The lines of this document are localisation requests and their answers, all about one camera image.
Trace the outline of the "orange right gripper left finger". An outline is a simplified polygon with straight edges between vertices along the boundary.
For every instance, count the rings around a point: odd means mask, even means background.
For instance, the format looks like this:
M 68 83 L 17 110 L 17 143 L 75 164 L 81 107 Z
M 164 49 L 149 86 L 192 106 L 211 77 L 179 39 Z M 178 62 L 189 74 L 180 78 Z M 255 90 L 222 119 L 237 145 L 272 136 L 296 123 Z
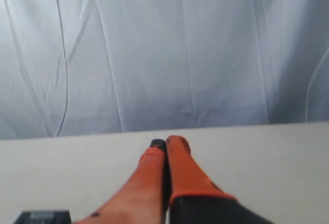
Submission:
M 76 223 L 165 223 L 166 144 L 152 140 L 127 182 L 103 206 Z

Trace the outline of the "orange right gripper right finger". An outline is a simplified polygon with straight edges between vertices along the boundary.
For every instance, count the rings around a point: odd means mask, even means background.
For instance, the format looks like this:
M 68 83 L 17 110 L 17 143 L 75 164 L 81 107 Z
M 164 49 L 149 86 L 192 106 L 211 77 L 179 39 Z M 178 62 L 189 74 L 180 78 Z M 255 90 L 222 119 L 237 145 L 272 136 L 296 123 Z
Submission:
M 187 140 L 166 140 L 171 177 L 170 223 L 270 223 L 222 191 L 191 156 Z

